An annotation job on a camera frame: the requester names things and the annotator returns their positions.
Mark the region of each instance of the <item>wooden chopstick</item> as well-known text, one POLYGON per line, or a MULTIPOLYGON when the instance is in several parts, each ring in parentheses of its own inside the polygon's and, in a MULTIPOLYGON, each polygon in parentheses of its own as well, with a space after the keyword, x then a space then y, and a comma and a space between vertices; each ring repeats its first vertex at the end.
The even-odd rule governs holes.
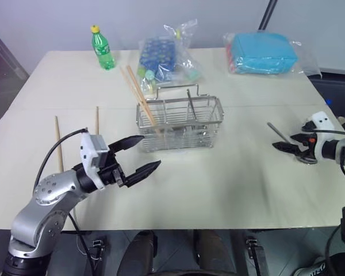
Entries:
POLYGON ((139 86, 139 84, 138 84, 138 82, 137 82, 137 79, 136 79, 136 77, 134 76, 134 73, 133 73, 132 68, 128 65, 128 66, 126 67, 126 69, 128 70, 129 75, 130 75, 131 78, 132 78, 132 81, 133 81, 134 86, 135 86, 135 88, 136 88, 136 90, 137 90, 137 93, 138 93, 138 95, 139 95, 139 98, 141 99, 142 103, 146 106, 147 113, 149 113, 149 116, 153 118, 153 121, 155 121, 155 119, 154 119, 154 117, 153 117, 153 115, 152 115, 152 113, 151 113, 150 107, 147 105, 147 102, 146 102, 145 99, 144 99, 143 93, 142 93, 142 91, 141 91, 141 89, 140 89, 140 86, 139 86))
MULTIPOLYGON (((127 82, 128 86, 129 86, 129 88, 130 88, 130 90, 133 92, 134 96, 136 97, 136 99, 137 99, 137 101, 138 101, 140 107, 143 109, 144 113, 147 115, 147 117, 148 117, 148 119, 149 119, 151 125, 152 125, 152 126, 155 126, 155 125, 156 125, 155 118, 153 117, 153 115, 152 115, 152 113, 151 113, 151 110, 150 110, 150 108, 149 108, 147 102, 146 102, 145 99, 144 99, 143 93, 141 92, 138 83, 136 83, 136 79, 135 79, 135 76, 134 76, 134 74, 133 74, 133 71, 132 71, 132 72, 129 71, 129 69, 132 70, 130 66, 128 66, 127 69, 128 69, 129 74, 131 75, 132 80, 134 79, 133 82, 134 82, 135 85, 133 85, 133 84, 130 82, 128 76, 126 75, 126 73, 124 72, 124 70, 123 70, 122 68, 120 68, 121 74, 122 74, 122 76, 124 77, 125 81, 127 82)), ((156 132, 157 132, 158 134, 160 134, 160 129, 156 129, 156 132)))
MULTIPOLYGON (((60 129, 59 129, 59 120, 58 117, 55 116, 55 132, 56 132, 56 141, 60 140, 60 129)), ((59 161, 59 171, 62 173, 64 171, 64 164, 63 164, 63 151, 62 151, 62 145, 60 144, 57 147, 57 158, 59 161)))
POLYGON ((99 115, 98 115, 98 106, 96 106, 96 135, 99 135, 99 115))

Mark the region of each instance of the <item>white wall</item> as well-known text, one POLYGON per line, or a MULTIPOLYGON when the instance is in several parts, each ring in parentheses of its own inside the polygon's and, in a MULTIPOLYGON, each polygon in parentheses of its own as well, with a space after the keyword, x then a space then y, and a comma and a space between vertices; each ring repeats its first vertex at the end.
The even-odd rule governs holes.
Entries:
POLYGON ((91 49, 97 24, 111 49, 198 19, 192 46, 221 47, 226 32, 258 28, 268 0, 0 0, 0 38, 28 73, 50 50, 91 49))
POLYGON ((267 30, 308 45, 321 70, 345 73, 345 0, 279 0, 267 30))

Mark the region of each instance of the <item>yellow bottle cap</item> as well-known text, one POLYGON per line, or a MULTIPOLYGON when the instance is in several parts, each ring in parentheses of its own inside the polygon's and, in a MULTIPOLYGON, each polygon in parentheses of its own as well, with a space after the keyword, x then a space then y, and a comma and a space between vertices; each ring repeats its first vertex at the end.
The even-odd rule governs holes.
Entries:
POLYGON ((180 34, 180 30, 177 29, 177 34, 176 34, 177 40, 181 39, 181 34, 180 34))
POLYGON ((97 26, 97 25, 92 25, 92 26, 91 26, 91 32, 93 32, 93 33, 99 33, 99 26, 97 26))

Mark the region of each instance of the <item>blue towel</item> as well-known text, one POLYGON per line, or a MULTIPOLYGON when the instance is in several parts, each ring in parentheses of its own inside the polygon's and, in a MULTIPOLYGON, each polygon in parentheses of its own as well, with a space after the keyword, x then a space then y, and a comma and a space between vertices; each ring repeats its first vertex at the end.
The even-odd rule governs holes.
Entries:
POLYGON ((231 52, 240 74, 286 73, 298 60, 287 38, 276 33, 239 33, 231 52))

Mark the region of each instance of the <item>bottle label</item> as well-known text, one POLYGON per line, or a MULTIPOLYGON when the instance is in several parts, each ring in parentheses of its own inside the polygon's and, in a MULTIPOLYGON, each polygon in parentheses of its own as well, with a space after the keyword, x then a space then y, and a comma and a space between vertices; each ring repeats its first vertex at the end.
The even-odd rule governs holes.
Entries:
POLYGON ((110 47, 109 45, 106 45, 104 47, 98 47, 98 48, 95 47, 94 51, 96 52, 96 55, 103 56, 110 52, 110 47))

